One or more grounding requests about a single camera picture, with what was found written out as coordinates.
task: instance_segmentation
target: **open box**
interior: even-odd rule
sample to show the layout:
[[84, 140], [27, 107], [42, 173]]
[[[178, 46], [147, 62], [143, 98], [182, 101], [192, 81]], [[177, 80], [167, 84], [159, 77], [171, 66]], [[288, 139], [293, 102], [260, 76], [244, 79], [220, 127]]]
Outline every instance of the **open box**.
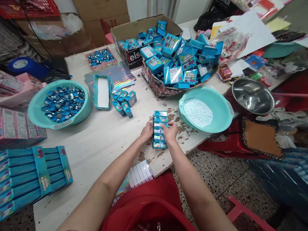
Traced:
[[[100, 64], [100, 65], [97, 65], [97, 66], [91, 66], [91, 64], [90, 64], [90, 62], [89, 62], [89, 60], [88, 60], [88, 56], [89, 56], [90, 54], [94, 54], [96, 51], [101, 51], [101, 50], [106, 50], [106, 49], [109, 51], [110, 54], [112, 54], [112, 56], [114, 57], [114, 59], [113, 59], [113, 60], [110, 60], [109, 62], [104, 62], [104, 63], [102, 63], [102, 64]], [[116, 64], [115, 56], [114, 56], [114, 54], [111, 52], [111, 50], [110, 50], [108, 47], [105, 47], [105, 48], [103, 48], [103, 49], [101, 49], [101, 50], [96, 50], [96, 51], [93, 51], [93, 52], [90, 52], [90, 53], [87, 53], [87, 54], [84, 55], [84, 56], [86, 57], [86, 60], [87, 60], [87, 62], [88, 62], [88, 64], [89, 64], [90, 68], [91, 68], [93, 71], [97, 71], [97, 70], [102, 69], [102, 68], [104, 68], [104, 67], [107, 67], [107, 66]]]
[[156, 78], [155, 75], [151, 72], [151, 70], [145, 65], [145, 62], [142, 62], [142, 71], [141, 71], [141, 76], [143, 79], [146, 81], [147, 85], [149, 86], [151, 92], [155, 96], [156, 100], [162, 100], [165, 99], [171, 95], [176, 95], [178, 93], [187, 91], [189, 89], [201, 86], [202, 84], [206, 83], [211, 79], [215, 74], [217, 74], [217, 71], [219, 69], [219, 65], [216, 65], [214, 67], [214, 71], [211, 74], [211, 76], [204, 82], [199, 83], [191, 88], [188, 89], [178, 89], [178, 88], [173, 88], [173, 87], [166, 87], [161, 80]]
[[163, 14], [128, 22], [110, 29], [113, 40], [115, 42], [116, 51], [119, 53], [121, 59], [128, 66], [130, 71], [141, 68], [142, 57], [140, 55], [140, 48], [144, 47], [145, 45], [136, 49], [124, 50], [123, 47], [119, 44], [119, 41], [124, 41], [131, 38], [137, 39], [140, 32], [148, 32], [149, 28], [157, 27], [158, 21], [167, 22], [166, 31], [169, 34], [180, 36], [183, 32], [174, 21]]

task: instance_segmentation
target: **red plastic chair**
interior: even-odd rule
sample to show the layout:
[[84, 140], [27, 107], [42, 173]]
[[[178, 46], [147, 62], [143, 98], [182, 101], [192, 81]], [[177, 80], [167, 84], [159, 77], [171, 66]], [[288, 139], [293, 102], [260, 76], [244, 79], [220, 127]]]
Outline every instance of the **red plastic chair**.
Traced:
[[215, 153], [220, 157], [233, 157], [233, 158], [248, 158], [258, 159], [260, 155], [253, 152], [246, 147], [242, 138], [242, 121], [240, 119], [234, 119], [229, 128], [223, 132], [227, 137], [226, 141], [211, 142], [209, 140], [204, 141], [198, 146], [201, 151], [208, 151]]
[[249, 208], [244, 206], [241, 202], [235, 199], [233, 196], [229, 196], [228, 199], [234, 203], [234, 208], [227, 214], [229, 220], [233, 223], [241, 213], [245, 213], [249, 216], [255, 223], [257, 223], [260, 228], [264, 231], [276, 231], [272, 226], [262, 220], [258, 215], [253, 213]]

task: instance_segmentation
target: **stainless steel bowl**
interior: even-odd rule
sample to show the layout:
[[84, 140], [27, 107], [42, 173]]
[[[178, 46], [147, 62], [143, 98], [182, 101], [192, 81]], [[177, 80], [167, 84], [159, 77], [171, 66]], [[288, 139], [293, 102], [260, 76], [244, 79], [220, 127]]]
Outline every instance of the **stainless steel bowl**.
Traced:
[[256, 80], [240, 78], [234, 81], [230, 88], [235, 101], [253, 114], [266, 115], [275, 108], [275, 100], [271, 92]]

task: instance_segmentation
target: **clothing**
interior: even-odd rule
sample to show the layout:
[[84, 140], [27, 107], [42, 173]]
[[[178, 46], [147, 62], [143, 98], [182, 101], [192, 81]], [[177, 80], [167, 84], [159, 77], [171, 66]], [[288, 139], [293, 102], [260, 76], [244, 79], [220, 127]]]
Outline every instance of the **clothing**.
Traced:
[[155, 228], [157, 222], [161, 223], [162, 231], [196, 231], [183, 212], [179, 190], [171, 173], [126, 192], [110, 209], [101, 230], [131, 231], [146, 225]]

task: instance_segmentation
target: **hand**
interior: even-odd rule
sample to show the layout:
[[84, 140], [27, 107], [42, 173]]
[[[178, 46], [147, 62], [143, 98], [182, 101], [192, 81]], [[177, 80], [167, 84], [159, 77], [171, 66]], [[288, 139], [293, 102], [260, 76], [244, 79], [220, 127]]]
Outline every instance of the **hand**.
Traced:
[[176, 142], [176, 135], [177, 135], [177, 123], [176, 122], [169, 122], [169, 126], [166, 127], [165, 125], [162, 125], [161, 127], [164, 129], [164, 136], [166, 139], [167, 144]]
[[142, 140], [142, 142], [146, 142], [148, 139], [152, 137], [153, 132], [154, 132], [153, 124], [151, 122], [147, 122], [147, 125], [142, 129], [139, 138]]

